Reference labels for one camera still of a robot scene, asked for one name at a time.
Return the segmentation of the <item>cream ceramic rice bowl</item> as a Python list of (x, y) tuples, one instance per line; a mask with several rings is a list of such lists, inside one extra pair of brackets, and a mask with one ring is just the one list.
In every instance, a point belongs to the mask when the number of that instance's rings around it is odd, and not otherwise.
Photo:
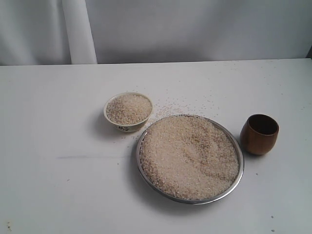
[(140, 130), (153, 112), (152, 101), (135, 92), (118, 94), (107, 101), (103, 108), (106, 120), (121, 132)]

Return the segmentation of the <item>round steel rice tray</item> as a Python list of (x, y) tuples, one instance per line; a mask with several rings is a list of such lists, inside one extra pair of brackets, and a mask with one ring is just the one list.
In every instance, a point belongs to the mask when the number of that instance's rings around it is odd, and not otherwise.
[(156, 121), (136, 147), (138, 170), (156, 192), (184, 204), (220, 200), (239, 184), (244, 157), (234, 136), (201, 116)]

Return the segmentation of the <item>brown wooden cup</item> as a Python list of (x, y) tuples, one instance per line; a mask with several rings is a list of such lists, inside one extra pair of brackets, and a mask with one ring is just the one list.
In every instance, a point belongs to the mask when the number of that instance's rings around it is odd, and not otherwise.
[(279, 133), (278, 123), (270, 116), (254, 114), (245, 122), (241, 133), (242, 148), (253, 155), (265, 155), (275, 145)]

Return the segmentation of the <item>white backdrop curtain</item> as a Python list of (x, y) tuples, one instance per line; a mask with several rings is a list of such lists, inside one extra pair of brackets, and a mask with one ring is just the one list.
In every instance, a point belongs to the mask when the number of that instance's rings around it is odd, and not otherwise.
[(304, 58), (309, 0), (3, 0), (1, 65)]

